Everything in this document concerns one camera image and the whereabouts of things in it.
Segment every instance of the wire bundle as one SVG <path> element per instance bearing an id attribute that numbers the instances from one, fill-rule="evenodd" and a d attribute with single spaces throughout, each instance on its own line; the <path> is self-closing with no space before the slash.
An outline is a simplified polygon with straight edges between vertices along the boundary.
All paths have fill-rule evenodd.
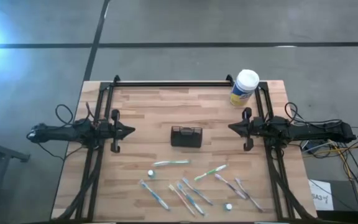
<path id="1" fill-rule="evenodd" d="M 88 113 L 87 113 L 86 117 L 84 118 L 84 120 L 83 120 L 82 122 L 80 122 L 80 123 L 77 123 L 76 125 L 84 124 L 84 123 L 86 122 L 86 120 L 87 120 L 90 116 L 93 118 L 93 123 L 94 123 L 94 124 L 98 124 L 99 121 L 95 121 L 95 120 L 94 120 L 94 115 L 93 115 L 92 112 L 91 112 L 90 105 L 88 104 L 88 102 L 85 103 L 85 106 L 86 106 L 86 110 L 88 111 Z M 60 117 L 59 111 L 58 111 L 60 107 L 65 108 L 65 109 L 68 111 L 68 113 L 70 114 L 70 119 L 69 119 L 68 121 L 65 121 L 64 119 L 62 119 L 62 117 Z M 56 115 L 57 119 L 63 123 L 62 126 L 57 127 L 56 129 L 65 128 L 65 127 L 67 127 L 67 126 L 73 126 L 73 125 L 74 125 L 74 123 L 72 123 L 73 120 L 74 120 L 73 112 L 69 109 L 69 107 L 68 107 L 67 105 L 64 105 L 64 104 L 59 104 L 59 105 L 57 105 L 56 108 L 55 108 L 55 115 Z M 28 140 L 29 140 L 29 135 L 30 135 L 31 133 L 32 133 L 32 132 L 29 132 L 29 133 L 26 135 L 26 138 L 27 138 Z M 65 161 L 65 159 L 67 159 L 67 157 L 69 157 L 69 156 L 72 155 L 73 153 L 75 153 L 75 152 L 77 152 L 77 151 L 79 151 L 80 149 L 83 148 L 83 146 L 81 146 L 81 147 L 79 147 L 78 149 L 75 149 L 74 151 L 72 151 L 71 153 L 69 153 L 69 154 L 68 154 L 67 156 L 65 156 L 64 158 L 62 158 L 62 157 L 60 157 L 60 156 L 56 156 L 56 155 L 52 154 L 50 151 L 48 151 L 46 148 L 44 148 L 40 143 L 37 143 L 37 145 L 39 145 L 39 146 L 41 147 L 41 149 L 43 149 L 45 152 L 47 152 L 47 153 L 50 154 L 51 156 L 56 157 L 56 158 L 59 158 L 59 159 L 62 160 L 63 162 Z"/>
<path id="2" fill-rule="evenodd" d="M 293 116 L 291 116 L 288 112 L 288 107 L 292 105 L 293 107 L 295 107 L 295 109 L 290 108 L 290 110 L 294 113 Z M 316 126 L 314 124 L 321 124 L 321 123 L 328 123 L 328 122 L 337 122 L 337 124 L 334 124 L 332 126 L 327 126 L 326 128 L 334 128 L 336 126 L 339 126 L 342 124 L 342 120 L 341 119 L 330 119 L 330 120 L 326 120 L 326 121 L 305 121 L 301 115 L 299 115 L 298 112 L 298 107 L 296 104 L 292 103 L 292 102 L 288 102 L 285 105 L 285 113 L 287 114 L 288 117 L 291 118 L 290 123 L 296 121 L 297 123 L 301 123 L 301 125 L 311 125 L 314 126 L 316 128 L 321 128 L 319 126 Z M 303 144 L 303 141 L 299 144 L 296 145 L 300 148 L 300 150 L 302 152 L 308 152 L 311 155 L 308 156 L 304 156 L 304 157 L 310 157 L 313 156 L 317 159 L 324 159 L 324 158 L 328 158 L 328 157 L 337 157 L 339 156 L 342 160 L 342 168 L 344 170 L 344 172 L 346 173 L 349 181 L 355 180 L 355 182 L 358 185 L 358 163 L 356 161 L 356 159 L 354 158 L 351 149 L 358 149 L 358 141 L 356 141 L 354 144 L 350 145 L 349 147 L 341 142 L 332 142 L 332 141 L 328 141 L 327 143 L 324 144 L 320 144 L 318 146 L 315 147 L 311 147 L 307 150 L 304 150 L 304 148 L 308 145 L 309 141 L 307 141 L 305 144 Z M 328 147 L 328 150 L 325 151 L 318 151 L 318 152 L 313 152 L 313 149 L 321 149 L 322 147 Z M 354 161 L 354 164 L 356 165 L 356 171 L 354 172 L 350 165 L 348 164 L 347 160 L 349 155 L 352 157 L 352 160 Z M 336 200 L 338 200 L 340 203 L 342 203 L 343 205 L 345 205 L 347 208 L 350 208 L 351 210 L 353 210 L 350 206 L 346 205 L 345 203 L 343 203 L 341 200 L 339 200 L 337 197 L 335 197 L 333 194 L 331 194 Z"/>

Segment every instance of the gray floor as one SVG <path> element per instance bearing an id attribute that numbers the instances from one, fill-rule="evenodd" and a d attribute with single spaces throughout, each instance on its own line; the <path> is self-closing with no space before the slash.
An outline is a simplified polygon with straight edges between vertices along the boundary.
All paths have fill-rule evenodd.
<path id="1" fill-rule="evenodd" d="M 0 0 L 0 44 L 92 43 L 103 0 Z M 358 41 L 356 0 L 119 0 L 101 42 Z M 62 168 L 25 139 L 75 110 L 90 49 L 0 49 L 0 144 L 32 154 L 12 161 L 0 190 L 0 223 L 47 220 Z M 358 126 L 358 47 L 99 49 L 91 80 L 220 80 L 242 68 L 285 81 L 309 120 Z M 45 145 L 63 155 L 66 143 Z M 354 151 L 358 161 L 358 150 Z M 305 159 L 309 178 L 346 180 L 339 158 Z"/>

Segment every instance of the paper sign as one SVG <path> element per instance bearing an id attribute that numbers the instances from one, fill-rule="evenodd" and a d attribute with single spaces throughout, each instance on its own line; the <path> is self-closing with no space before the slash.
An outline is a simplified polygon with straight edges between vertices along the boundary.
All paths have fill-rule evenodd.
<path id="1" fill-rule="evenodd" d="M 330 183 L 318 180 L 309 180 L 309 186 L 316 210 L 334 210 Z"/>

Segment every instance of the green toothbrush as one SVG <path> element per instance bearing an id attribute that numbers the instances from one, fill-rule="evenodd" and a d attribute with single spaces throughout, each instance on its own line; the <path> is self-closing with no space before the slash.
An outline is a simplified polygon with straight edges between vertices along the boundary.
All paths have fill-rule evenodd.
<path id="1" fill-rule="evenodd" d="M 220 167 L 215 168 L 215 169 L 213 169 L 213 170 L 210 170 L 210 171 L 206 172 L 206 173 L 203 174 L 203 175 L 199 175 L 198 177 L 194 178 L 194 180 L 195 180 L 195 181 L 200 180 L 201 178 L 205 177 L 206 175 L 208 175 L 208 174 L 213 174 L 213 173 L 215 173 L 215 172 L 217 172 L 217 171 L 219 171 L 219 170 L 223 170 L 223 169 L 226 168 L 226 167 L 227 167 L 226 164 L 221 165 Z"/>

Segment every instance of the butcher block tabletop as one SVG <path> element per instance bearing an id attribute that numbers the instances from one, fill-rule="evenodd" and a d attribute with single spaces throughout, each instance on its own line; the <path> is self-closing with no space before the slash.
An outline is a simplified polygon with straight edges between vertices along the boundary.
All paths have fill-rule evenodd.
<path id="1" fill-rule="evenodd" d="M 275 115 L 286 117 L 284 105 L 288 102 L 282 80 L 267 81 Z M 87 114 L 85 103 L 92 112 L 96 107 L 100 82 L 84 82 L 76 119 Z M 123 141 L 119 141 L 121 152 L 110 151 L 107 140 L 104 148 L 99 178 L 95 222 L 252 222 L 277 220 L 270 186 L 263 139 L 254 138 L 254 148 L 243 151 L 244 138 L 230 130 L 227 125 L 240 122 L 244 107 L 251 107 L 257 115 L 257 103 L 253 95 L 244 107 L 234 107 L 229 101 L 230 87 L 114 87 L 112 109 L 118 109 L 120 122 L 136 128 Z M 103 99 L 102 114 L 106 104 Z M 172 126 L 203 128 L 201 148 L 172 147 Z M 67 154 L 80 147 L 71 142 Z M 316 216 L 311 198 L 308 178 L 302 155 L 298 147 L 288 146 L 284 162 L 291 191 L 309 213 Z M 86 149 L 72 154 L 64 162 L 57 189 L 52 218 L 58 217 L 69 206 L 80 189 L 85 166 Z M 154 162 L 189 159 L 190 164 L 153 167 Z M 238 188 L 235 178 L 240 178 L 244 188 L 264 209 L 260 213 L 249 200 L 236 195 L 224 182 L 208 175 L 195 182 L 198 175 L 217 168 L 218 172 Z M 153 169 L 155 178 L 150 179 L 147 171 Z M 186 177 L 192 186 L 200 190 L 214 205 L 190 190 L 181 179 Z M 165 210 L 142 188 L 143 179 L 171 208 Z M 207 213 L 193 216 L 177 194 L 168 185 L 176 188 L 181 182 L 195 202 Z M 85 199 L 83 215 L 88 211 L 89 194 Z M 281 196 L 282 208 L 285 210 Z M 223 209 L 225 203 L 232 210 Z"/>

